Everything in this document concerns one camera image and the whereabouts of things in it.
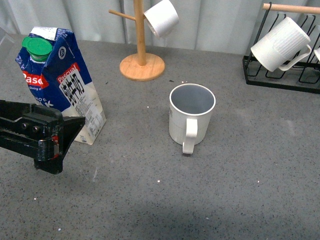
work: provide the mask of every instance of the wooden pole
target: wooden pole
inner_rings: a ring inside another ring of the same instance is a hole
[[[146,62],[146,43],[145,43],[145,24],[144,24],[144,4],[143,0],[134,0],[135,32],[137,40],[138,64],[145,66]]]
[[[263,4],[263,10],[268,10],[269,8],[270,3]],[[298,14],[320,14],[320,7],[271,4],[270,11],[289,12]]]
[[[127,15],[127,14],[124,14],[124,13],[122,13],[122,12],[118,12],[118,11],[115,11],[115,10],[111,10],[111,9],[110,9],[110,10],[109,10],[109,13],[110,13],[110,14],[117,15],[117,16],[120,16],[120,17],[123,17],[123,18],[126,18],[126,19],[130,19],[130,20],[133,20],[133,21],[136,20],[134,16],[129,16],[129,15]]]

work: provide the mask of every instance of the white mug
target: white mug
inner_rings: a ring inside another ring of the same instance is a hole
[[[182,145],[184,154],[192,154],[206,135],[216,105],[215,95],[202,85],[188,83],[175,87],[169,99],[170,136]]]
[[[297,62],[312,52],[309,36],[290,17],[283,19],[277,26],[268,32],[262,39],[251,47],[254,57],[270,72],[277,68],[288,71]],[[291,60],[287,65],[284,62],[292,58],[303,47],[308,52]]]
[[[176,9],[169,0],[157,3],[145,11],[144,16],[149,28],[158,39],[169,35],[173,27],[179,23]]]

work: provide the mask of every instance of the mug handle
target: mug handle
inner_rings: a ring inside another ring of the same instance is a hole
[[[187,118],[185,139],[182,143],[182,152],[184,154],[192,154],[194,152],[197,134],[198,134],[198,120]]]
[[[304,54],[301,54],[297,57],[295,57],[294,59],[291,60],[291,62],[289,62],[287,65],[284,65],[284,66],[280,66],[279,69],[281,71],[288,71],[290,68],[293,67],[293,65],[295,65],[297,62],[299,62],[300,60],[304,59],[305,57],[309,56],[310,53],[312,52],[312,49],[311,47],[307,44],[306,47],[309,49],[308,52],[304,53]]]

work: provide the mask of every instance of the green bottle cap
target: green bottle cap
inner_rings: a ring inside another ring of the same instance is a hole
[[[45,62],[52,51],[51,43],[40,37],[25,37],[22,41],[22,47],[26,48],[31,58],[36,62]]]

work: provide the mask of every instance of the wooden mug tree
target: wooden mug tree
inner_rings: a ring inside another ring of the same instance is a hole
[[[166,66],[159,56],[146,53],[143,0],[133,0],[133,7],[134,17],[114,10],[109,13],[135,21],[137,53],[122,60],[120,72],[130,80],[145,82],[159,77]]]

